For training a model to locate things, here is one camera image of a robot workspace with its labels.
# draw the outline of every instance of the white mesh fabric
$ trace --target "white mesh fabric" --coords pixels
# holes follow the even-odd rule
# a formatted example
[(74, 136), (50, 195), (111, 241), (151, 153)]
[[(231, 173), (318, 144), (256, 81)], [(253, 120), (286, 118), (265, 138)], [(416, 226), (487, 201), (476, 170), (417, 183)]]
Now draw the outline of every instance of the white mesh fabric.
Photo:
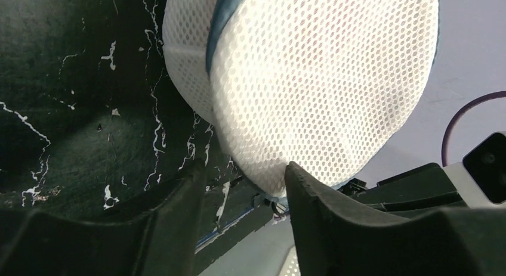
[(405, 123), (432, 66), (438, 0), (244, 0), (210, 72), (223, 146), (262, 190), (286, 196), (295, 161), (350, 179)]
[(213, 116), (205, 51), (216, 1), (167, 0), (162, 26), (169, 76), (186, 103), (209, 123)]

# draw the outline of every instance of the cable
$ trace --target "cable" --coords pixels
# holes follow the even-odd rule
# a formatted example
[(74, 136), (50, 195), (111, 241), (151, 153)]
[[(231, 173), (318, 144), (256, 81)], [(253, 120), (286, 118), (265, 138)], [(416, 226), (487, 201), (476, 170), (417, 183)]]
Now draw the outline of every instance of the cable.
[(478, 97), (475, 100), (472, 100), (468, 104), (464, 105), (457, 113), (455, 113), (454, 117), (452, 118), (452, 120), (450, 120), (450, 123), (446, 127), (445, 135), (443, 137), (443, 143), (441, 145), (441, 163), (443, 167), (446, 167), (448, 165), (448, 143), (450, 141), (450, 135), (459, 119), (462, 118), (462, 116), (466, 114), (467, 111), (471, 110), (477, 105), (499, 98), (506, 98), (506, 91), (493, 92)]

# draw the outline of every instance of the white perforated object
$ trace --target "white perforated object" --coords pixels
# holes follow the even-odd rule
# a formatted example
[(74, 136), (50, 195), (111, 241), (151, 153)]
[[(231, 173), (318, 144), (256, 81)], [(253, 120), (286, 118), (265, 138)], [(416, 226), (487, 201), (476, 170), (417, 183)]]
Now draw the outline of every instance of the white perforated object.
[(281, 268), (281, 272), (279, 276), (300, 276), (299, 270), (299, 262), (297, 260), (297, 251), (295, 246), (290, 249), (288, 252), (288, 256), (286, 257), (285, 263), (283, 264), (283, 268)]
[(169, 76), (186, 103), (213, 123), (205, 52), (217, 0), (167, 0), (163, 18), (163, 53)]
[(406, 122), (436, 52), (438, 0), (243, 0), (210, 72), (222, 146), (286, 196), (296, 161), (334, 186)]

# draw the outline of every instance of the wire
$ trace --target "wire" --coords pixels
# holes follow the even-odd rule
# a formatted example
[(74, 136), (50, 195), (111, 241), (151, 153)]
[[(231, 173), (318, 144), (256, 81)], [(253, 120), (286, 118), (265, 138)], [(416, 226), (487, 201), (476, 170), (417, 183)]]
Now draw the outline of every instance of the wire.
[(455, 128), (455, 125), (459, 121), (459, 119), (462, 118), (462, 116), (466, 114), (467, 111), (471, 110), (477, 105), (499, 98), (506, 98), (506, 91), (493, 92), (478, 97), (475, 100), (472, 100), (468, 104), (464, 105), (459, 111), (457, 111), (457, 113), (455, 113), (454, 117), (452, 118), (452, 120), (450, 120), (450, 123), (446, 127), (445, 135), (443, 137), (443, 143), (441, 144), (441, 163), (443, 167), (446, 167), (448, 165), (448, 143), (450, 141), (452, 131)]

